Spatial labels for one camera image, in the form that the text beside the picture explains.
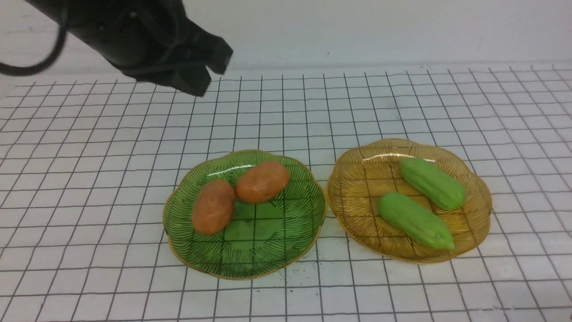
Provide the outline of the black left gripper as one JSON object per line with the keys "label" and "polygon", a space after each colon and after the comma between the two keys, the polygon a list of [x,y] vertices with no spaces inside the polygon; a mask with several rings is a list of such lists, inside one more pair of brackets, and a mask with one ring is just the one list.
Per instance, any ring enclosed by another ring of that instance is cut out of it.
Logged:
{"label": "black left gripper", "polygon": [[180,0],[69,0],[69,31],[125,76],[203,97],[205,66],[224,75],[234,53],[193,23]]}

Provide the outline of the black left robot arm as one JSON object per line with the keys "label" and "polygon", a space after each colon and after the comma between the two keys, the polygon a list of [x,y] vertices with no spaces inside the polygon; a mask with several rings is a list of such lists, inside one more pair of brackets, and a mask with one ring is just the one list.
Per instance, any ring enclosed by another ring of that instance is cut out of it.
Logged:
{"label": "black left robot arm", "polygon": [[233,49],[191,21],[180,0],[31,0],[123,75],[202,97]]}

